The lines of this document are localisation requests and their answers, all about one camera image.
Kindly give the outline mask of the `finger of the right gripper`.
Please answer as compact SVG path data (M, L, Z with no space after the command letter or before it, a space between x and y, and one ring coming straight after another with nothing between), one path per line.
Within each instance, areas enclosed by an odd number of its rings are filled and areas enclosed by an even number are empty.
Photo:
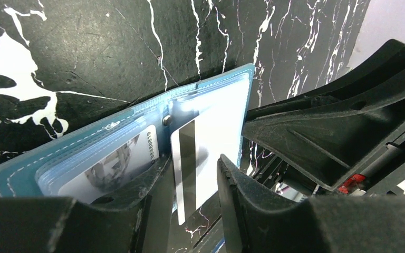
M395 39L385 42L376 52L344 76L293 98L249 110L246 120L275 113L311 108L311 99L332 96L345 100L375 87L405 69L405 43Z
M405 163L405 94L296 97L249 111L243 136L328 191L376 190Z

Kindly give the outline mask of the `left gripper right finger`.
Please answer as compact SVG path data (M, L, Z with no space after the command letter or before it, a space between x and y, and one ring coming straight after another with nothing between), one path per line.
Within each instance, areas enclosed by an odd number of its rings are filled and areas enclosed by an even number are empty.
M288 200L217 162L227 252L405 252L405 196Z

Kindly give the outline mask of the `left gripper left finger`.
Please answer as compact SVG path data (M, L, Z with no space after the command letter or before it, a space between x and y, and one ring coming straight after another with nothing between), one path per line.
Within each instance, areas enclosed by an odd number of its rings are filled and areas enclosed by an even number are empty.
M0 252L166 252L172 202L167 156L91 204L0 198Z

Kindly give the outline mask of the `white striped credit card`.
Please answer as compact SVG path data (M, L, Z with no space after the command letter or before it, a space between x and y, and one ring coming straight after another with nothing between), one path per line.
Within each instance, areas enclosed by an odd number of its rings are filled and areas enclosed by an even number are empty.
M215 105L184 121L170 136L179 225L218 190L221 155L239 163L244 110Z

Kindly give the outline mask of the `blue leather card holder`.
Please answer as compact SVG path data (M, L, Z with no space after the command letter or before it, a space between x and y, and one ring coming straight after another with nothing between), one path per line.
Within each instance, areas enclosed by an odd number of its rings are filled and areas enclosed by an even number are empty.
M61 186L149 125L156 127L159 158L172 154L172 132L198 113L215 105L236 105L245 117L253 76L249 63L165 91L13 158L0 165L0 197L59 196Z

